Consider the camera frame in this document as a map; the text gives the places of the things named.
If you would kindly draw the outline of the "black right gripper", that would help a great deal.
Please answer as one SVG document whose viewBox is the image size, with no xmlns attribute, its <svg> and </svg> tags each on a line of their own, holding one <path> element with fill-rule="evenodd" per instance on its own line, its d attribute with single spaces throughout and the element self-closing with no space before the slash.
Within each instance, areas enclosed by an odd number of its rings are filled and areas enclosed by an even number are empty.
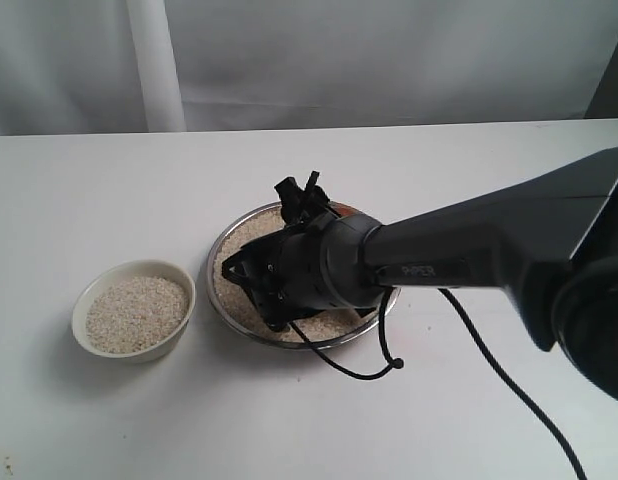
<svg viewBox="0 0 618 480">
<path fill-rule="evenodd" d="M 249 287 L 257 311 L 273 331 L 323 311 L 347 309 L 327 267 L 327 246 L 347 229 L 344 222 L 328 222 L 267 234 L 225 259 L 222 276 Z"/>
</svg>

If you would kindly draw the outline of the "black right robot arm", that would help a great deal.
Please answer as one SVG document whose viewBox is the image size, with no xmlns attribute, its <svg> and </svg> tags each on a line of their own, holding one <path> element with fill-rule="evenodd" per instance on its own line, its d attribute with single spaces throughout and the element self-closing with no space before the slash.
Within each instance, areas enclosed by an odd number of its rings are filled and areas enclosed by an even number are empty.
<svg viewBox="0 0 618 480">
<path fill-rule="evenodd" d="M 270 329 L 396 287 L 498 288 L 539 349 L 618 400 L 618 147 L 389 225 L 339 214 L 314 181 L 276 190 L 283 229 L 222 264 Z"/>
</svg>

